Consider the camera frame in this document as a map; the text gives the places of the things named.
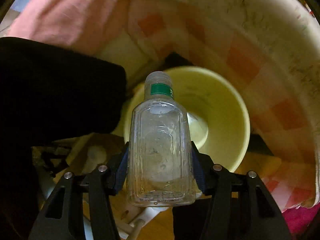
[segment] yellow bowl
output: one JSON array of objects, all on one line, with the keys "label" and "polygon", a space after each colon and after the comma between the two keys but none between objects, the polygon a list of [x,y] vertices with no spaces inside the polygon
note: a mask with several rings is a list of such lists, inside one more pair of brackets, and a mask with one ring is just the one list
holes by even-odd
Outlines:
[{"label": "yellow bowl", "polygon": [[[234,172],[250,138],[249,114],[239,93],[222,76],[204,68],[183,66],[165,72],[172,79],[174,100],[188,111],[191,140],[199,152]],[[143,98],[140,86],[125,115],[125,141],[130,137],[132,111]]]}]

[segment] metal screw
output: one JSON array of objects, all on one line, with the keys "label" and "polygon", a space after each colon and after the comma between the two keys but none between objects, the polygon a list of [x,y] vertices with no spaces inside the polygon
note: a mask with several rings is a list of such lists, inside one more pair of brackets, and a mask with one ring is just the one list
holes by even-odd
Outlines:
[{"label": "metal screw", "polygon": [[222,166],[220,164],[215,164],[215,165],[213,165],[213,169],[215,171],[221,171],[222,170]]},{"label": "metal screw", "polygon": [[66,172],[65,174],[64,174],[64,178],[65,179],[70,179],[71,177],[72,177],[72,172],[70,172],[70,171],[68,171],[68,172]]},{"label": "metal screw", "polygon": [[253,178],[253,179],[257,177],[257,173],[255,173],[254,171],[249,171],[248,175],[250,178]]},{"label": "metal screw", "polygon": [[106,165],[101,165],[101,166],[99,166],[99,168],[98,168],[98,170],[100,171],[100,172],[104,172],[104,171],[106,171],[108,169],[108,167],[106,166]]}]

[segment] black cloth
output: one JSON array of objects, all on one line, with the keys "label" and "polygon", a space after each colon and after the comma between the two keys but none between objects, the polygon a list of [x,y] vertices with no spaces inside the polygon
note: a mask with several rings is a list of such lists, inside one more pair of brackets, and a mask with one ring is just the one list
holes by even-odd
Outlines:
[{"label": "black cloth", "polygon": [[199,199],[172,209],[174,240],[199,240],[211,199]]},{"label": "black cloth", "polygon": [[118,65],[35,41],[0,39],[4,239],[26,239],[38,213],[30,147],[110,133],[120,119],[125,87],[125,71]]}]

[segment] clear plastic bottle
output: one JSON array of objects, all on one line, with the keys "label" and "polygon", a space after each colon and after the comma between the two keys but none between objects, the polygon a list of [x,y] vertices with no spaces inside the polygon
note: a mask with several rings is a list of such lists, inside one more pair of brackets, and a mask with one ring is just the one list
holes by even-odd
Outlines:
[{"label": "clear plastic bottle", "polygon": [[173,100],[170,77],[151,73],[144,102],[132,112],[128,200],[138,206],[195,201],[187,111]]}]

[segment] pink towel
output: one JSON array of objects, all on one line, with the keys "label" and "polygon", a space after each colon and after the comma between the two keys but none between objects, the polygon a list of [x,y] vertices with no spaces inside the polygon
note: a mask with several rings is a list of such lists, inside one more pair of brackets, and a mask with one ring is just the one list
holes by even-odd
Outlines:
[{"label": "pink towel", "polygon": [[31,0],[7,36],[94,55],[126,26],[128,4],[129,0]]},{"label": "pink towel", "polygon": [[282,213],[289,230],[292,235],[302,234],[311,223],[318,210],[320,209],[320,204],[315,205],[313,208],[298,208],[298,209],[287,209]]}]

